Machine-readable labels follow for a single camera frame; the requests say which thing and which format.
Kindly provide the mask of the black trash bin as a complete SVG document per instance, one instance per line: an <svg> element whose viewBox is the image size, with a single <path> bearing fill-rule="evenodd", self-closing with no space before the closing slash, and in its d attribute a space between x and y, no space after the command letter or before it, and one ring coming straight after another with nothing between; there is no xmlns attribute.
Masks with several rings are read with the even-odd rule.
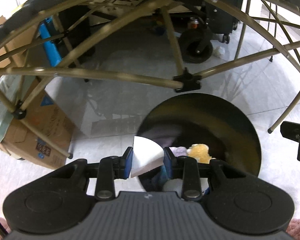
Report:
<svg viewBox="0 0 300 240"><path fill-rule="evenodd" d="M211 157L247 174L233 183L244 191L261 188L261 145L248 117L235 105L210 94L174 96L152 109L137 135L162 148L206 144Z"/></svg>

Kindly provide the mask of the black suitcase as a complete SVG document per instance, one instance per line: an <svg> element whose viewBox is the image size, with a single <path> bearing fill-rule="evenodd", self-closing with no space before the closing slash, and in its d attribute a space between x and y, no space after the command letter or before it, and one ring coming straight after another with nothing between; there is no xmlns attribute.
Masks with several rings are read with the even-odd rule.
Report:
<svg viewBox="0 0 300 240"><path fill-rule="evenodd" d="M213 36L222 35L222 42L228 44L239 20L210 3L185 3L184 6L193 13L194 19L178 39L181 54L187 63L203 63L213 53Z"/></svg>

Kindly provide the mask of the yellow blue plush toy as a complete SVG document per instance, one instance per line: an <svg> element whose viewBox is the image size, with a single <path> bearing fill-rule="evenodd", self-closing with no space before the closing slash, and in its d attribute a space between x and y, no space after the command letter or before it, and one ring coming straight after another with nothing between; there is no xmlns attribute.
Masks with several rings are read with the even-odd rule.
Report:
<svg viewBox="0 0 300 240"><path fill-rule="evenodd" d="M215 159L209 154L209 146L206 144L194 144L187 149L187 156L196 159L198 163L208 164Z"/></svg>

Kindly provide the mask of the folding camp table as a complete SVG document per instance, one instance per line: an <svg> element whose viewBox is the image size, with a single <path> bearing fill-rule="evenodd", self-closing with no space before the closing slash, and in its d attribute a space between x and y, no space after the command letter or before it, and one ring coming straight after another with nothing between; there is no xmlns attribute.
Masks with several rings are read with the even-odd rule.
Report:
<svg viewBox="0 0 300 240"><path fill-rule="evenodd" d="M172 50L166 35L155 36L140 22L122 28L96 46L85 64L89 69L127 72L170 78L175 75ZM268 128L278 119L300 90L300 74L281 55L261 59L207 77L201 92L231 102L253 123L264 155L275 146L296 154L295 143ZM46 92L75 124L70 151L75 158L92 162L120 155L131 146L146 115L158 104L174 97L169 88L138 83L57 77Z"/></svg>

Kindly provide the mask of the lined cardboard trash box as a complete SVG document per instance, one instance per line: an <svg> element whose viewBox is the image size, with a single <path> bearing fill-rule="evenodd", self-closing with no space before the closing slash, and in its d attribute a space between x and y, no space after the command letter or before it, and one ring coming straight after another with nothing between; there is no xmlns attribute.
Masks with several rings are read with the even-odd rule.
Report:
<svg viewBox="0 0 300 240"><path fill-rule="evenodd" d="M25 119L60 148L69 149L75 126L46 91L42 90L30 103ZM66 162L66 156L15 119L1 101L0 150L53 170Z"/></svg>

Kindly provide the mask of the lavender fluffy headband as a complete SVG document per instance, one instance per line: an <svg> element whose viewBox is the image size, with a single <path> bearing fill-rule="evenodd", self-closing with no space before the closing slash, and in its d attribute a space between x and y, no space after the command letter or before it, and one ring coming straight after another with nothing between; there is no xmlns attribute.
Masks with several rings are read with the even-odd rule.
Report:
<svg viewBox="0 0 300 240"><path fill-rule="evenodd" d="M181 147L170 147L171 152L175 157L180 156L187 156L188 155L188 149L181 146Z"/></svg>

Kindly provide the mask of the small white foam wedge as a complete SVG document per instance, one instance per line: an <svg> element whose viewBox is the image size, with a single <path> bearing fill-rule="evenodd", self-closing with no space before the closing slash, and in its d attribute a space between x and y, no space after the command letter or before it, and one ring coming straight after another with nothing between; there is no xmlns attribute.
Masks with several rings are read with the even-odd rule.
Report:
<svg viewBox="0 0 300 240"><path fill-rule="evenodd" d="M160 145L144 137L134 137L130 172L132 178L162 166L163 161L164 149Z"/></svg>

